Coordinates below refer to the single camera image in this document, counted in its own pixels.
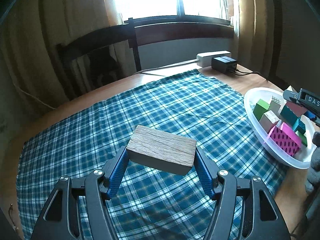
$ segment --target wall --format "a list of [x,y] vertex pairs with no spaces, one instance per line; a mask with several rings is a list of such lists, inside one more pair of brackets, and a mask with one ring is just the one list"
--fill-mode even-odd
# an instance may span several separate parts
[[305,0],[281,0],[282,44],[276,75],[320,95],[320,22]]
[[156,68],[195,59],[197,54],[210,51],[228,50],[232,40],[220,38],[186,39],[163,41],[139,47],[141,68]]
[[30,121],[0,53],[0,167],[10,140]]

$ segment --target window frame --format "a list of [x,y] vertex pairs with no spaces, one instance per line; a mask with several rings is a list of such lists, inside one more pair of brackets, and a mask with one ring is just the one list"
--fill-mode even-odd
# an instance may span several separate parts
[[186,15],[183,6],[183,0],[177,0],[177,15],[150,16],[144,18],[137,18],[133,19],[133,22],[134,26],[173,22],[210,23],[231,26],[231,21],[229,20],[199,15]]

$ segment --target curtain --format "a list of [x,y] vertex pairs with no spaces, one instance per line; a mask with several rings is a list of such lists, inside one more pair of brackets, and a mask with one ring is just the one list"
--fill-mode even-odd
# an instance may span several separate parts
[[234,51],[241,65],[268,76],[273,54],[273,0],[234,0]]
[[[17,0],[0,27],[0,49],[28,111],[39,116],[76,97],[57,44],[65,46],[94,30],[119,24],[123,21],[114,0]],[[112,46],[110,54],[121,65],[123,44],[118,47]],[[71,63],[82,94],[93,89],[89,65],[87,55]]]

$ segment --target plaid tablecloth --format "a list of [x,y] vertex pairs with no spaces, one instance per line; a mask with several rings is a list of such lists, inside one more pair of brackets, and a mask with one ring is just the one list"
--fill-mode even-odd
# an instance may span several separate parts
[[[255,137],[243,96],[197,70],[148,83],[74,114],[26,142],[17,195],[26,240],[61,175],[89,174],[145,125],[197,140],[207,157],[235,176],[259,175],[274,195],[286,168]],[[202,190],[195,168],[174,175],[129,162],[119,191],[107,201],[119,239],[202,239],[215,202]],[[91,236],[81,198],[84,236]],[[237,237],[238,197],[230,239]]]

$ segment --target teal block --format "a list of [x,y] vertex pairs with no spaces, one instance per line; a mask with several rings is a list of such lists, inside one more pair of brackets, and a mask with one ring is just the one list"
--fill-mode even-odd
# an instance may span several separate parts
[[298,119],[298,117],[287,106],[283,107],[280,114],[284,119],[286,119],[287,123],[291,126],[293,126],[296,120]]
[[253,110],[253,114],[258,121],[260,121],[262,115],[268,111],[269,107],[270,105],[266,101],[259,99]]
[[299,131],[302,134],[306,133],[306,125],[304,124],[303,121],[301,121],[299,118],[296,120],[294,125],[292,126],[292,130]]

